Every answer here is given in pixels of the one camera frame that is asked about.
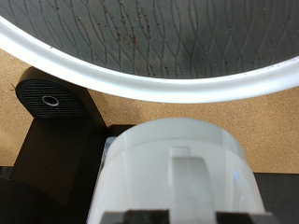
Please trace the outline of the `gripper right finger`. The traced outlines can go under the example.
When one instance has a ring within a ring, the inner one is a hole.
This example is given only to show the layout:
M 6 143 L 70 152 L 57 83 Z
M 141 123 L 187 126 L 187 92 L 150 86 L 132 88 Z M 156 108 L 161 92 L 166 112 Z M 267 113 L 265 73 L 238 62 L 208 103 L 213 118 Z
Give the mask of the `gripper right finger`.
M 279 224 L 278 219 L 272 213 L 217 212 L 216 218 L 218 224 Z

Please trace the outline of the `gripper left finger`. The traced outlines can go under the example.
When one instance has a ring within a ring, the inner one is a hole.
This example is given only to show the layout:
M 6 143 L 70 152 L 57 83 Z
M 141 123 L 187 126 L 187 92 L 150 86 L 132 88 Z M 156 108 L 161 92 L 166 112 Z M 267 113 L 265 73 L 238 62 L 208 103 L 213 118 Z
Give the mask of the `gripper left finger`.
M 101 224 L 170 224 L 168 210 L 105 212 Z

